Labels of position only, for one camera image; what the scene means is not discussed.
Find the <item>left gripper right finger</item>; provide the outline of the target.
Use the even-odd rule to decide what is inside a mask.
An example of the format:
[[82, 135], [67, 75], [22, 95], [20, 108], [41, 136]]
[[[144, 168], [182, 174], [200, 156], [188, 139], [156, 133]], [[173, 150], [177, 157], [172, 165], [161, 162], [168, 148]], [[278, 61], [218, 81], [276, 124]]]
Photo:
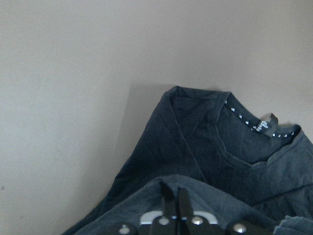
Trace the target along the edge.
[[180, 234], [193, 235], [195, 232], [195, 224], [192, 221], [194, 218], [194, 212], [188, 191], [185, 188], [178, 189], [178, 209], [180, 217]]

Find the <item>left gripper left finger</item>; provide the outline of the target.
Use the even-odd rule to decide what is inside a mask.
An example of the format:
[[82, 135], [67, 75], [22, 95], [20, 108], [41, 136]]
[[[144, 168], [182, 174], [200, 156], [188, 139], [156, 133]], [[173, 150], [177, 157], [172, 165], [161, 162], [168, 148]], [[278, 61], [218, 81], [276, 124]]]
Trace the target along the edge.
[[163, 235], [176, 235], [178, 232], [176, 198], [165, 183], [161, 183], [160, 186], [163, 208], [160, 218], [161, 231]]

